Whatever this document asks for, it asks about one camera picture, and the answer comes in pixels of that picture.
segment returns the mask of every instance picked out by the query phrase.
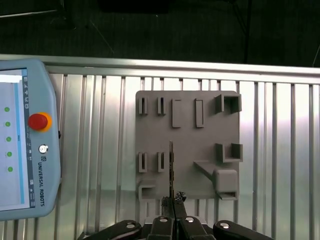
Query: red emergency stop button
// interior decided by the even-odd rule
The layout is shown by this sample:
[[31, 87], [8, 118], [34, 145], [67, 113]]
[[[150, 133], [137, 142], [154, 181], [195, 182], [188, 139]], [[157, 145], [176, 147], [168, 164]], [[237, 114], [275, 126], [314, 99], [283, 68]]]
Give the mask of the red emergency stop button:
[[32, 114], [28, 119], [28, 125], [31, 129], [41, 131], [48, 125], [48, 118], [40, 113]]

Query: gray plastic panel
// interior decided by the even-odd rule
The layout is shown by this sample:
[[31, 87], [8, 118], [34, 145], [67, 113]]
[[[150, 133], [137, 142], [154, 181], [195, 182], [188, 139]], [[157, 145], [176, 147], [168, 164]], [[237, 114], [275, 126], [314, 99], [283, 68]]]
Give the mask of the gray plastic panel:
[[234, 91], [139, 91], [136, 94], [136, 183], [140, 201], [169, 195], [169, 141], [174, 189], [188, 199], [236, 200], [239, 112]]

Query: metal table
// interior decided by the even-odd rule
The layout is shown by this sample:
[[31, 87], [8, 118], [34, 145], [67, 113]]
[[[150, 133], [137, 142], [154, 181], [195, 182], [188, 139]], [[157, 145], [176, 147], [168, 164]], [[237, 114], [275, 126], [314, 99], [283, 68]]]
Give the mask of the metal table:
[[209, 226], [230, 220], [281, 239], [320, 239], [320, 69], [203, 62], [37, 57], [56, 90], [62, 183], [46, 217], [0, 222], [1, 240], [73, 240], [115, 222], [160, 214], [139, 203], [135, 94], [234, 90], [242, 96], [238, 201], [189, 199]]

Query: black background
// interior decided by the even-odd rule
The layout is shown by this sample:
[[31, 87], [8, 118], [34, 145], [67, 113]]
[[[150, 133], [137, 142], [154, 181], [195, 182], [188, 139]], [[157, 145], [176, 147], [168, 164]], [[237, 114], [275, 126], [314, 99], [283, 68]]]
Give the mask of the black background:
[[[75, 30], [55, 16], [0, 19], [0, 54], [242, 63], [244, 35], [232, 6], [175, 0], [167, 14], [104, 13], [68, 0]], [[238, 0], [246, 18], [247, 0]], [[0, 13], [50, 9], [43, 0], [0, 0]], [[311, 67], [320, 44], [320, 1], [253, 0], [249, 64]], [[320, 66], [320, 56], [315, 66]]]

